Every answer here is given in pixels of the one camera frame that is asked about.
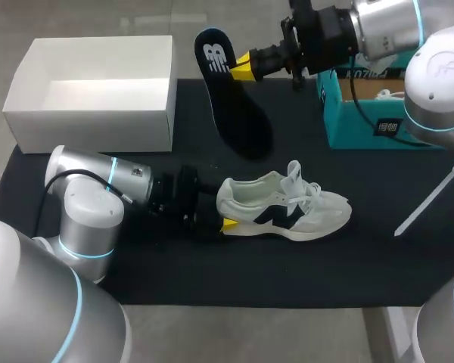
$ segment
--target blue light ring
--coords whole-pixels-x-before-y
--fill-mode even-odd
[[[424,129],[424,130],[427,130],[427,131],[431,131],[431,132],[449,132],[449,131],[454,131],[454,126],[453,127],[449,127],[448,129],[432,129],[431,127],[423,126],[420,123],[418,123],[417,121],[415,121],[412,118],[412,116],[410,116],[410,114],[409,114],[409,112],[407,110],[407,107],[405,105],[404,105],[404,109],[406,111],[406,115],[409,118],[409,120],[412,121],[414,124],[416,124],[421,129]]]
[[[415,9],[415,16],[417,17],[417,25],[418,25],[418,47],[420,48],[421,46],[424,45],[425,43],[425,38],[424,38],[424,23],[422,20],[422,14],[421,14],[421,7],[418,5],[418,0],[412,0],[414,3],[414,9]]]
[[[69,348],[71,342],[73,341],[74,335],[76,334],[77,326],[79,325],[79,320],[81,318],[81,311],[82,311],[82,286],[79,276],[77,273],[70,268],[70,270],[74,274],[74,278],[76,279],[76,286],[77,286],[77,304],[76,304],[76,311],[74,313],[73,322],[70,325],[69,333],[66,335],[66,339],[62,343],[61,348],[59,349],[58,353],[52,359],[51,363],[59,363],[61,359],[64,357],[67,349]]]
[[[69,250],[67,247],[64,246],[64,244],[62,243],[61,241],[61,238],[59,237],[59,244],[61,245],[62,249],[64,251],[66,251],[67,253],[75,256],[75,257],[79,257],[81,259],[102,259],[104,257],[107,257],[109,256],[111,253],[113,253],[114,249],[112,249],[111,251],[109,251],[108,253],[105,253],[104,255],[94,255],[94,256],[91,256],[91,255],[83,255],[81,253],[77,253],[77,252],[74,252],[74,251],[71,251]]]
[[[109,178],[107,180],[109,184],[111,184],[111,182],[113,181],[114,171],[116,170],[117,164],[118,164],[117,158],[114,157],[113,162],[111,163],[111,171],[109,172]]]

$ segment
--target black insole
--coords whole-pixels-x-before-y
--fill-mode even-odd
[[[267,157],[272,151],[272,127],[264,111],[230,73],[236,60],[227,35],[214,28],[204,30],[195,39],[195,56],[222,140],[246,159]]]

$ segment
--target shoelace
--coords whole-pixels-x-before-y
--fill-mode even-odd
[[[395,100],[402,101],[405,98],[405,92],[390,93],[390,89],[382,89],[378,94],[377,100]]]
[[[308,183],[307,181],[303,180],[304,186],[304,195],[302,197],[291,198],[288,203],[302,203],[303,206],[306,205],[306,202],[311,202],[315,200],[319,202],[321,200],[321,187],[318,183]]]

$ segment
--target black table mat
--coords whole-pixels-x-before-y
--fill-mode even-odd
[[[171,154],[120,154],[201,178],[257,178],[299,160],[303,175],[350,199],[352,221],[322,240],[186,234],[165,221],[130,219],[101,286],[124,304],[340,308],[419,306],[454,275],[454,182],[400,239],[391,236],[450,171],[439,150],[330,150],[314,82],[294,93],[287,80],[247,85],[266,110],[276,149],[262,163],[241,160],[214,129],[200,80],[179,80]],[[32,233],[48,155],[14,150],[0,183],[0,220]],[[205,197],[200,208],[214,207]],[[58,233],[60,209],[49,198],[40,234]]]

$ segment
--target gray floor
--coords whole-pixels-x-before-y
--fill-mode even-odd
[[[200,30],[224,29],[241,54],[278,42],[288,14],[288,0],[0,0],[0,178],[15,145],[1,109],[34,38],[172,34],[180,76],[199,77]],[[360,309],[126,308],[134,363],[371,361]]]

